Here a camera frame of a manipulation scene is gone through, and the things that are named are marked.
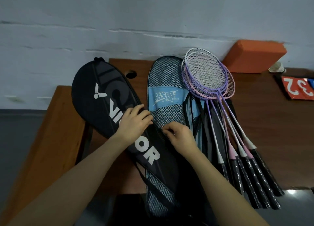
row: white wall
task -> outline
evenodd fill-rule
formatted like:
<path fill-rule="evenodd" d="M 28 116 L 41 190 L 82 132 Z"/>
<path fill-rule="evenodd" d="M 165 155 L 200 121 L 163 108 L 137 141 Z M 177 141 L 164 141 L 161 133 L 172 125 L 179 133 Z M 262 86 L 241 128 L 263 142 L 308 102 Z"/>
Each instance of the white wall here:
<path fill-rule="evenodd" d="M 46 109 L 94 57 L 155 59 L 239 38 L 285 43 L 285 66 L 314 69 L 313 0 L 0 0 L 0 108 Z M 12 103 L 4 95 L 21 97 Z"/>

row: hand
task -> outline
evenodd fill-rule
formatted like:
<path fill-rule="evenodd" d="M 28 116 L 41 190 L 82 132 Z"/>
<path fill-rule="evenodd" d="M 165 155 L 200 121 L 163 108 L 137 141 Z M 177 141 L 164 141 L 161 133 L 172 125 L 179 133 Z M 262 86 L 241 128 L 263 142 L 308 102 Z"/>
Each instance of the hand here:
<path fill-rule="evenodd" d="M 183 157 L 188 158 L 198 150 L 193 133 L 187 126 L 178 122 L 171 122 L 161 129 Z"/>
<path fill-rule="evenodd" d="M 134 143 L 148 125 L 153 124 L 153 116 L 148 110 L 143 110 L 139 114 L 139 110 L 143 107 L 144 105 L 142 104 L 134 108 L 128 108 L 121 118 L 119 128 L 114 136 L 123 141 L 125 147 Z"/>

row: wooden table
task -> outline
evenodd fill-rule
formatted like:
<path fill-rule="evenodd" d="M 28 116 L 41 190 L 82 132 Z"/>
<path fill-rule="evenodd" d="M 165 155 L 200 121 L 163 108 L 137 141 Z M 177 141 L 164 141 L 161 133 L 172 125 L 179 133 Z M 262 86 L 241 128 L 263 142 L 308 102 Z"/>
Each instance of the wooden table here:
<path fill-rule="evenodd" d="M 122 73 L 129 70 L 137 72 L 137 77 L 129 81 L 141 102 L 146 105 L 147 77 L 153 62 L 111 59 L 110 63 Z M 258 147 L 278 183 L 284 189 L 313 187 L 314 102 L 286 100 L 267 72 L 233 73 L 233 77 L 236 93 L 232 100 L 239 122 L 246 135 Z M 58 86 L 12 188 L 0 225 L 5 225 L 75 165 L 81 155 L 87 129 L 88 125 L 72 105 L 71 87 Z M 90 152 L 105 141 L 104 137 L 94 131 Z M 144 192 L 145 185 L 139 173 L 125 153 L 122 153 L 108 171 L 97 194 Z"/>

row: shuttlecock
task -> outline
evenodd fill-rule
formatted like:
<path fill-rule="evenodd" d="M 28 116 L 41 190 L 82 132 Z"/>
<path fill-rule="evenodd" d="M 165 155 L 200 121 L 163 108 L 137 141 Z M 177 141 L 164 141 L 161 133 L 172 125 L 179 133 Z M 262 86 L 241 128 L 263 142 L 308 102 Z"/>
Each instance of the shuttlecock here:
<path fill-rule="evenodd" d="M 285 68 L 284 66 L 282 65 L 281 62 L 275 62 L 275 64 L 273 66 L 271 66 L 269 69 L 268 69 L 269 72 L 280 72 L 280 73 L 283 73 L 285 72 Z"/>

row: victor racket case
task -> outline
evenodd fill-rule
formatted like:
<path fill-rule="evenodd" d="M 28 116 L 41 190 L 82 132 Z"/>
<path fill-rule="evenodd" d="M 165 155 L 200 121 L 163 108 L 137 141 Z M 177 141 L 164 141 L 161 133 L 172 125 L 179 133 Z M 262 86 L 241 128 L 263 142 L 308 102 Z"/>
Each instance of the victor racket case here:
<path fill-rule="evenodd" d="M 141 103 L 126 77 L 103 58 L 95 58 L 78 70 L 72 84 L 72 100 L 78 114 L 106 138 L 117 131 L 124 111 Z M 179 206 L 171 204 L 140 173 L 173 215 L 204 214 L 198 205 L 206 201 L 206 196 L 196 173 L 156 125 L 150 125 L 127 152 L 175 195 Z"/>

